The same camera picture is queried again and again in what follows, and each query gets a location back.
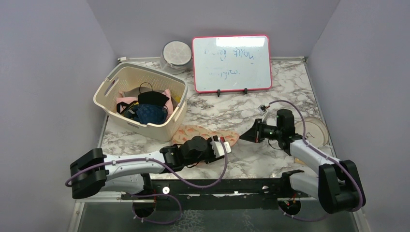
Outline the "floral mesh laundry bag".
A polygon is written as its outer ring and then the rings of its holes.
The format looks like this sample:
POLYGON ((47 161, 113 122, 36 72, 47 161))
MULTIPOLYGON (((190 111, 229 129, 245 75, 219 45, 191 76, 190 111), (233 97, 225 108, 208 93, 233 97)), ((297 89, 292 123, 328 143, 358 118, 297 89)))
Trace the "floral mesh laundry bag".
POLYGON ((233 130, 209 130, 197 125, 182 125, 177 129, 171 141, 173 144, 184 144, 187 140, 195 136, 201 136, 205 139, 213 136, 224 137, 230 146, 234 146, 240 137, 240 135, 233 130))

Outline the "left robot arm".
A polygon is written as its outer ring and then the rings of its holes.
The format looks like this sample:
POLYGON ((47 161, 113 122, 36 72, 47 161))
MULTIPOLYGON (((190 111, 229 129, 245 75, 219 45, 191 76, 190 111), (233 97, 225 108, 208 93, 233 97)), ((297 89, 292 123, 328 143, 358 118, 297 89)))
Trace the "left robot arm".
POLYGON ((71 176, 65 186, 71 188, 73 199, 88 198, 101 191, 126 192, 144 199, 150 196, 152 185, 143 175, 171 173, 199 189, 200 185, 183 179, 178 172, 200 162, 209 164, 225 159, 231 151, 224 137, 217 136, 195 136, 155 152, 124 157, 106 155, 101 148, 94 148, 70 164, 71 176))

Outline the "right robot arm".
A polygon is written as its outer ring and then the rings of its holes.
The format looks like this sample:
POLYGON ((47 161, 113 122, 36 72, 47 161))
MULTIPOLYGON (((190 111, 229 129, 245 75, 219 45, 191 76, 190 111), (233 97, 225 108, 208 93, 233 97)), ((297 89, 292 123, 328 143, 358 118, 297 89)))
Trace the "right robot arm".
POLYGON ((329 214, 357 210, 366 204, 355 163, 323 153, 303 135, 296 133, 292 111, 278 110, 274 126, 267 125, 261 118, 256 119, 240 139, 253 143, 276 140, 281 150, 301 160, 317 174, 317 177, 305 175, 302 171, 283 174, 279 183, 282 195, 290 197, 297 191, 303 192, 319 200, 329 214))

